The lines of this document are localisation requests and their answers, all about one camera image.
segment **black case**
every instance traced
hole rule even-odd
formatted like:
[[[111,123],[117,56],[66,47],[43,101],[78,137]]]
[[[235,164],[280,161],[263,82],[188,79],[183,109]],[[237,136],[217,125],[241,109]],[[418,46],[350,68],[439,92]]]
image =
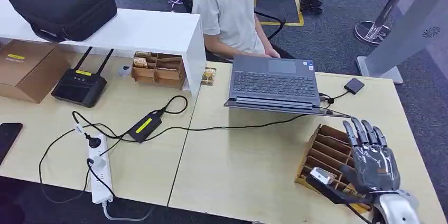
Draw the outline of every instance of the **black case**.
[[[83,41],[117,14],[115,0],[9,0],[37,36]]]

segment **laptop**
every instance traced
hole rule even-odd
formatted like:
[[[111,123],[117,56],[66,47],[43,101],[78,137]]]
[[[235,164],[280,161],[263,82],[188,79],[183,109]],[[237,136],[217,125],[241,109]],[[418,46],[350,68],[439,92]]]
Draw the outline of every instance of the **laptop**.
[[[234,57],[225,107],[349,117],[320,104],[313,61]]]

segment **cardboard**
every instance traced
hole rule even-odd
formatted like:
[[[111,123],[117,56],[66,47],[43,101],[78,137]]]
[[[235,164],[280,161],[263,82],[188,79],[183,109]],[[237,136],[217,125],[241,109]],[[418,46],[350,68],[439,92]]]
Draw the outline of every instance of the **cardboard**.
[[[137,82],[151,83],[159,86],[175,87],[182,89],[185,80],[185,69],[180,56],[169,54],[157,54],[155,63],[148,62],[149,68],[132,67],[132,77]],[[138,52],[135,57],[142,57]]]
[[[14,40],[0,50],[0,96],[38,104],[69,67],[53,45]]]
[[[331,183],[332,187],[338,191],[360,197],[361,195],[354,190],[348,179],[339,171],[344,164],[351,168],[354,167],[347,134],[326,125],[319,125],[305,147],[294,182],[318,192],[306,182],[306,177],[310,174],[311,169],[320,167],[334,175],[335,179]],[[370,210],[370,206],[365,204],[350,205],[359,213]]]

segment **silver robotic arm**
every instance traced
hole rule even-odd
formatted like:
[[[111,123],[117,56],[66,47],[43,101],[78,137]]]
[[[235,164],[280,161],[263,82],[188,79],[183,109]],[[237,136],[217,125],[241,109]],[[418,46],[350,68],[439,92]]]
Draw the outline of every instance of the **silver robotic arm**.
[[[341,172],[364,198],[355,198],[335,190],[330,186],[330,177],[315,167],[306,181],[335,204],[364,203],[373,206],[372,222],[385,224],[420,224],[416,208],[418,201],[409,193],[399,190],[400,174],[394,153],[387,147],[382,131],[371,126],[366,120],[361,122],[351,118],[351,124],[344,121],[347,131],[354,170],[346,165]]]

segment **white shelf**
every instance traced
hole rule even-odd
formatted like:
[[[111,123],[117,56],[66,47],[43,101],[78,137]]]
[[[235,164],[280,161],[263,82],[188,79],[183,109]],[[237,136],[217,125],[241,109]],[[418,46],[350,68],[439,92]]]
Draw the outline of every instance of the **white shelf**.
[[[0,38],[47,42],[12,7],[0,0]],[[181,55],[194,96],[199,91],[206,54],[199,15],[118,9],[117,15],[82,42],[61,44]]]

